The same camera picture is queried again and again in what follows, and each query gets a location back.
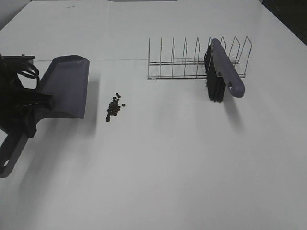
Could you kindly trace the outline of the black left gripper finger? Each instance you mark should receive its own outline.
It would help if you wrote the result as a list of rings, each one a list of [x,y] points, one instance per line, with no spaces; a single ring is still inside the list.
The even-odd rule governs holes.
[[[34,108],[45,108],[48,110],[53,110],[54,108],[54,97],[49,94],[36,93],[34,95]]]
[[[37,132],[36,121],[33,110],[29,110],[23,117],[24,132],[29,138],[33,138]]]

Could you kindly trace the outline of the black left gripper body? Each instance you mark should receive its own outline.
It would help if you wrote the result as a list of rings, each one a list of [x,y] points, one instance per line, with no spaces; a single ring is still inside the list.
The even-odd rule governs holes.
[[[9,63],[0,57],[0,127],[8,133],[14,127],[24,132],[23,117],[29,110],[34,116],[34,95],[41,93],[39,70],[30,63]]]

